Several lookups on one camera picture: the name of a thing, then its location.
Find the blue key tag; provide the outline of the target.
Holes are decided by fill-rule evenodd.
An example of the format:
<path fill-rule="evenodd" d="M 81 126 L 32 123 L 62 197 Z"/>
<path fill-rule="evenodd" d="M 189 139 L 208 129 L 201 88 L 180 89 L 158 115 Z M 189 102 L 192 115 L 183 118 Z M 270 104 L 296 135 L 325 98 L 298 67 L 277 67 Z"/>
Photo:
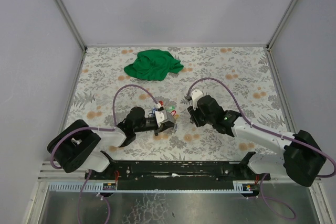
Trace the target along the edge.
<path fill-rule="evenodd" d="M 155 117 L 156 109 L 152 109 L 152 111 L 148 114 L 149 117 Z"/>

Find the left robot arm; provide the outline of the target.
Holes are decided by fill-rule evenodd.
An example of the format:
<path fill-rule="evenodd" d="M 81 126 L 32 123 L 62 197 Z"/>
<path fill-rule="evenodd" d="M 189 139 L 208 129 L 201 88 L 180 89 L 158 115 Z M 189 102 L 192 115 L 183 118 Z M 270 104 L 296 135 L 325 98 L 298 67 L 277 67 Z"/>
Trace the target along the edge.
<path fill-rule="evenodd" d="M 48 144 L 50 164 L 66 173 L 79 168 L 101 173 L 112 163 L 105 151 L 107 147 L 126 147 L 135 141 L 138 132 L 152 131 L 158 135 L 173 127 L 175 118 L 163 107 L 147 118 L 141 107 L 134 107 L 111 129 L 89 127 L 84 120 L 76 120 Z"/>

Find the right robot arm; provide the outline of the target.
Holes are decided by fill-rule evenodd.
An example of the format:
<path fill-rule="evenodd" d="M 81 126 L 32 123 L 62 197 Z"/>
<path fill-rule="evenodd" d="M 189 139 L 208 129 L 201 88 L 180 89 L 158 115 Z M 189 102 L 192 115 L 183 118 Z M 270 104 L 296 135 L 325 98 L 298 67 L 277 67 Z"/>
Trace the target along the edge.
<path fill-rule="evenodd" d="M 248 167 L 256 174 L 287 175 L 301 186 L 310 187 L 326 162 L 320 147 L 306 131 L 273 132 L 258 124 L 247 123 L 242 113 L 224 110 L 210 95 L 188 95 L 191 122 L 197 127 L 211 125 L 218 133 L 261 145 L 272 155 L 252 155 Z"/>

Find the green crumpled cloth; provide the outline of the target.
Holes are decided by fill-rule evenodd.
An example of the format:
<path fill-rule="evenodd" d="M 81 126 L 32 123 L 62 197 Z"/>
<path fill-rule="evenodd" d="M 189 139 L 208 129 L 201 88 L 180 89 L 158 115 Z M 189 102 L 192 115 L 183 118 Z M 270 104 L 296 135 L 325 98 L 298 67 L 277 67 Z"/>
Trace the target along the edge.
<path fill-rule="evenodd" d="M 168 73 L 178 74 L 184 66 L 168 51 L 150 49 L 137 53 L 136 60 L 124 72 L 140 80 L 163 81 Z"/>

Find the floral table mat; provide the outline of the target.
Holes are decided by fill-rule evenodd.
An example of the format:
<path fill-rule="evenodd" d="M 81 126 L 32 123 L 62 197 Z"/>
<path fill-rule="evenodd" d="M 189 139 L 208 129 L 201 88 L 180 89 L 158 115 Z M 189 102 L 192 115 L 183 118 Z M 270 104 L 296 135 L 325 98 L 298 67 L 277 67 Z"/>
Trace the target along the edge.
<path fill-rule="evenodd" d="M 239 161 L 249 151 L 269 150 L 251 141 L 190 122 L 185 99 L 195 87 L 216 99 L 225 110 L 242 110 L 254 123 L 275 131 L 292 131 L 282 112 L 268 56 L 263 47 L 167 47 L 184 68 L 163 81 L 145 81 L 124 72 L 141 47 L 87 49 L 65 126 L 77 119 L 93 127 L 111 128 L 135 106 L 148 115 L 156 101 L 175 106 L 177 129 L 155 136 L 139 133 L 126 147 L 109 146 L 113 159 L 176 161 Z"/>

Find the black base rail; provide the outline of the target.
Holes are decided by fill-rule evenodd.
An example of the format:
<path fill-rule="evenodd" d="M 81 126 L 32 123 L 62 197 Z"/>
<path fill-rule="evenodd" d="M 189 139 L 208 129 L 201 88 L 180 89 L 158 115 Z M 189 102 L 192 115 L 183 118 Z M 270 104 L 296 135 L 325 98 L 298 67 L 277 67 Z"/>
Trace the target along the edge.
<path fill-rule="evenodd" d="M 114 161 L 90 180 L 116 180 L 118 190 L 225 190 L 234 182 L 256 182 L 263 174 L 246 162 L 227 161 Z"/>

